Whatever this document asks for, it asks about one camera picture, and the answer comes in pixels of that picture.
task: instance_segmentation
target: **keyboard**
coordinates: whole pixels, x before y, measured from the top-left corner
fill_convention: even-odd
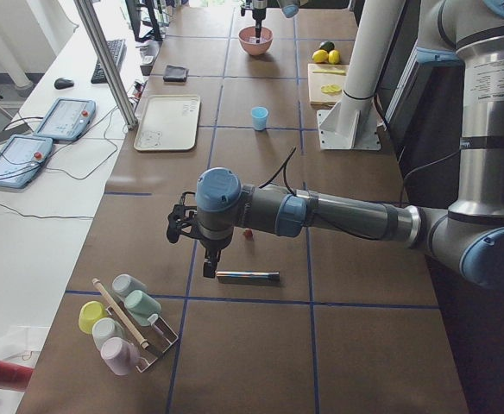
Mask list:
[[[110,54],[112,55],[112,59],[114,60],[116,67],[120,67],[123,61],[123,56],[125,55],[125,39],[114,39],[113,41],[106,41],[106,43],[108,43],[108,48],[110,49]],[[91,77],[91,83],[106,83],[106,76],[104,75],[103,66],[98,60]]]

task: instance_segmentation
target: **red bottle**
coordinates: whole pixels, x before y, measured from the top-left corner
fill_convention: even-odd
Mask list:
[[[0,389],[26,391],[33,368],[0,361]]]

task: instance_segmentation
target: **beige tray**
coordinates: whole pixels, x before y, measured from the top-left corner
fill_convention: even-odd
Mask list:
[[[188,151],[196,143],[200,96],[153,95],[145,106],[137,151]]]

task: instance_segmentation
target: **lemon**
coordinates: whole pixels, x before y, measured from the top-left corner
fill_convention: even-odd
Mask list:
[[[328,57],[329,54],[323,49],[316,50],[312,55],[312,59],[315,63],[324,63],[327,61]]]
[[[321,91],[323,93],[328,93],[328,94],[339,93],[339,92],[342,92],[342,88],[339,85],[335,85],[335,84],[323,85],[323,86],[321,86]]]
[[[338,52],[336,49],[331,50],[329,52],[328,59],[331,65],[337,65],[338,63],[340,63],[340,52]]]

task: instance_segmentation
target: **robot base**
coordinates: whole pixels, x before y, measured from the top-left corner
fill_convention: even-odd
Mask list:
[[[381,141],[376,133],[376,115],[372,110],[365,120],[362,128],[358,130],[359,111],[356,112],[354,125],[350,135],[346,136],[337,132],[338,102],[332,110],[318,110],[319,144],[321,149],[361,149],[378,151]]]

